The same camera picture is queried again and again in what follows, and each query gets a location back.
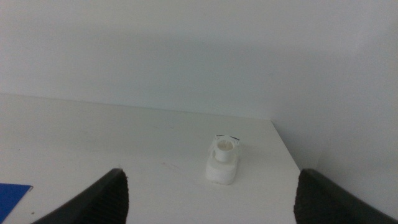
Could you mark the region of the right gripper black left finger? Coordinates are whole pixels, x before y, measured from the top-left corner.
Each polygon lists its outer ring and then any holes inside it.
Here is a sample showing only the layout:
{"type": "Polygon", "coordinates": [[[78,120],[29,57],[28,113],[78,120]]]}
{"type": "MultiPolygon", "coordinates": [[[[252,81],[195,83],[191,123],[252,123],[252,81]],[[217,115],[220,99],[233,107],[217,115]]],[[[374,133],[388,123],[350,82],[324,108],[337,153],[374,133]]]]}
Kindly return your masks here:
{"type": "Polygon", "coordinates": [[[125,224],[128,211],[127,176],[122,169],[111,169],[76,197],[35,222],[125,224]]]}

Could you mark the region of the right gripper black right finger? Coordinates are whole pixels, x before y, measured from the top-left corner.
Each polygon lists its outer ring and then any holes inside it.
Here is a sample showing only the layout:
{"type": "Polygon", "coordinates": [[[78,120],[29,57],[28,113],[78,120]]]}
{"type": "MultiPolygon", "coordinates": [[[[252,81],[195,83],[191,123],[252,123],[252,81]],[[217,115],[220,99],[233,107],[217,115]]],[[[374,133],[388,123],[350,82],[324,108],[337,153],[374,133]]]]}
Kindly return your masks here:
{"type": "Polygon", "coordinates": [[[300,172],[294,216],[298,224],[397,224],[314,169],[300,172]]]}

